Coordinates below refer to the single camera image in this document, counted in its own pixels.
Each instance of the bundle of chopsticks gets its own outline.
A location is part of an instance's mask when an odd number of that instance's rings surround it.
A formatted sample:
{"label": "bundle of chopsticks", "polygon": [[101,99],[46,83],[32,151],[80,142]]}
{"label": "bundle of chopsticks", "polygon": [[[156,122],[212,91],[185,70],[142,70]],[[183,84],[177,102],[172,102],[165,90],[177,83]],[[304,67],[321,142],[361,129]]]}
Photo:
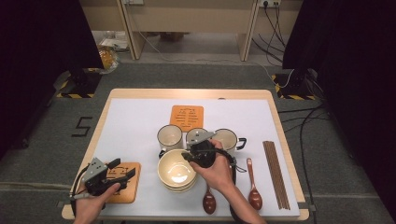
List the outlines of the bundle of chopsticks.
{"label": "bundle of chopsticks", "polygon": [[275,144],[270,141],[264,141],[262,144],[264,145],[265,155],[267,157],[268,166],[273,180],[277,206],[279,209],[285,208],[290,210],[288,194],[285,189],[285,183],[283,182],[279,160],[276,155]]}

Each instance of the spoon handle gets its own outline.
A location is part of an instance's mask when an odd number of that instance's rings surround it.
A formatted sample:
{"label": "spoon handle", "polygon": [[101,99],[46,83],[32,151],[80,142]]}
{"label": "spoon handle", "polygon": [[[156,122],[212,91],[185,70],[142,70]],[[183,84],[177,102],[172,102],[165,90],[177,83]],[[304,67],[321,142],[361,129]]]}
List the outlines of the spoon handle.
{"label": "spoon handle", "polygon": [[251,158],[247,158],[247,170],[248,170],[248,175],[250,176],[251,187],[255,189],[256,185],[254,184],[253,163],[251,161]]}

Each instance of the hand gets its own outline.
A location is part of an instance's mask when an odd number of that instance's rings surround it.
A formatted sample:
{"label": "hand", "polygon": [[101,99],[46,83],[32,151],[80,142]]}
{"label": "hand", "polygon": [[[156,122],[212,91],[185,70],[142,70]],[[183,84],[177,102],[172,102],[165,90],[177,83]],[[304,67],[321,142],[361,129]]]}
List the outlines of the hand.
{"label": "hand", "polygon": [[105,202],[120,188],[120,183],[115,183],[103,194],[97,197],[77,199],[75,224],[92,223],[99,216]]}
{"label": "hand", "polygon": [[[222,144],[220,141],[209,139],[209,142],[215,148],[222,149]],[[216,189],[222,192],[223,189],[233,185],[232,170],[230,168],[230,163],[228,159],[223,155],[216,153],[215,162],[211,167],[202,168],[195,162],[190,162],[192,169],[201,175],[210,188]]]}

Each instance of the forearm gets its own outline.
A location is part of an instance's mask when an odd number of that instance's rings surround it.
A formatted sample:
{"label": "forearm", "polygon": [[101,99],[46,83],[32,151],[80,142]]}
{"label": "forearm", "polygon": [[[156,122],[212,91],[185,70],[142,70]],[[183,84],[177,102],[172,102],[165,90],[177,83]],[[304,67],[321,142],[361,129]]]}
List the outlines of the forearm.
{"label": "forearm", "polygon": [[222,191],[235,213],[247,223],[266,223],[256,210],[248,203],[239,188],[232,185]]}

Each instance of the stacked bowl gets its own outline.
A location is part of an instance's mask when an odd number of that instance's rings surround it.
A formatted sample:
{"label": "stacked bowl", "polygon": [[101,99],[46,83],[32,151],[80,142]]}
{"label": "stacked bowl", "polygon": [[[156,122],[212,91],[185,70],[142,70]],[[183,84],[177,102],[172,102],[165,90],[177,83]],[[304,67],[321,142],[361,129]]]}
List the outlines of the stacked bowl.
{"label": "stacked bowl", "polygon": [[197,174],[181,155],[184,149],[172,149],[166,152],[158,162],[158,176],[164,186],[173,192],[184,192],[192,188]]}

